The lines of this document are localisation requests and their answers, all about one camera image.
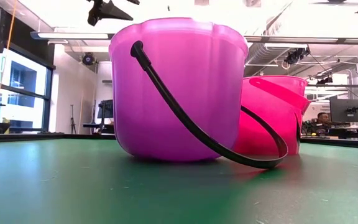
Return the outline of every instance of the window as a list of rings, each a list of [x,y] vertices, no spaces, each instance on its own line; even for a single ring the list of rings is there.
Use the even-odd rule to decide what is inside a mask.
[[[45,95],[47,68],[11,50],[4,49],[0,56],[2,84]]]
[[[44,118],[44,99],[0,89],[0,123],[12,128],[40,129]]]
[[[11,133],[47,131],[52,71],[4,49],[0,54],[0,123]]]

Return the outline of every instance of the bucket handle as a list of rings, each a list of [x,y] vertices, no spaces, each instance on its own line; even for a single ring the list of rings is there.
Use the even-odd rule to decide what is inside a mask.
[[[151,79],[152,83],[161,94],[162,98],[165,100],[167,105],[170,107],[175,116],[180,120],[180,122],[185,126],[191,134],[194,135],[199,141],[201,141],[205,146],[212,149],[214,152],[219,155],[226,157],[234,162],[244,164],[247,166],[259,168],[259,169],[272,169],[277,166],[285,156],[288,154],[288,146],[285,143],[284,139],[274,131],[274,129],[266,123],[260,116],[253,113],[251,110],[245,106],[241,106],[241,111],[248,114],[251,118],[255,119],[266,131],[273,137],[277,147],[278,155],[277,159],[252,159],[243,155],[240,155],[225,146],[218,143],[215,139],[211,138],[206,134],[200,127],[194,123],[191,118],[186,114],[183,108],[179,105],[173,95],[169,92],[168,88],[165,86],[157,72],[154,70],[151,61],[143,51],[143,43],[138,40],[131,47],[131,56],[136,58],[139,65],[146,72],[146,74]]]
[[[276,83],[258,77],[250,78],[249,83],[298,108],[302,114],[304,114],[309,107],[310,101],[308,99]]]

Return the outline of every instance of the black handle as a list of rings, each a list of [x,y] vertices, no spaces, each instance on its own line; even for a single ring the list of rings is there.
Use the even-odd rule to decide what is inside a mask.
[[[183,108],[179,105],[176,99],[169,92],[168,88],[164,85],[161,78],[158,76],[157,72],[154,70],[151,61],[147,57],[146,53],[143,51],[143,43],[138,40],[136,41],[131,48],[131,56],[136,58],[139,65],[147,73],[154,86],[161,94],[162,98],[165,100],[167,105],[170,107],[175,116],[180,120],[180,122],[186,127],[191,134],[194,135],[199,141],[204,145],[208,146],[210,149],[218,153],[219,155],[226,157],[234,162],[244,164],[247,166],[260,168],[260,169],[271,169],[277,166],[284,157],[288,154],[288,147],[285,141],[278,135],[274,129],[266,123],[260,116],[253,113],[251,110],[247,109],[244,106],[241,106],[241,111],[248,114],[251,118],[256,120],[266,131],[273,137],[277,147],[278,155],[277,159],[269,160],[260,160],[260,159],[251,159],[249,157],[240,155],[236,152],[231,151],[230,149],[224,147],[218,143],[215,139],[211,138],[206,134],[200,127],[195,124],[191,118],[186,114]]]

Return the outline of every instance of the pink bucket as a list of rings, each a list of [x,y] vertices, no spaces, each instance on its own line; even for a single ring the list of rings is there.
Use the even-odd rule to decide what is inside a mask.
[[[308,82],[298,77],[245,78],[241,105],[250,109],[284,139],[288,155],[299,153],[302,116],[310,102],[304,97]],[[275,141],[254,119],[240,114],[239,136],[234,151],[244,155],[277,155]]]
[[[192,135],[131,56],[134,42],[192,120],[232,148],[238,134],[247,44],[240,33],[189,18],[153,19],[119,31],[109,47],[116,137],[129,154],[188,162],[220,155]]]

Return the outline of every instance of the green table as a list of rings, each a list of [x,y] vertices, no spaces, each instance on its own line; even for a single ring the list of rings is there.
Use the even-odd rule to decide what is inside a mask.
[[[261,171],[140,162],[112,140],[0,142],[0,223],[358,223],[358,149],[302,144]]]

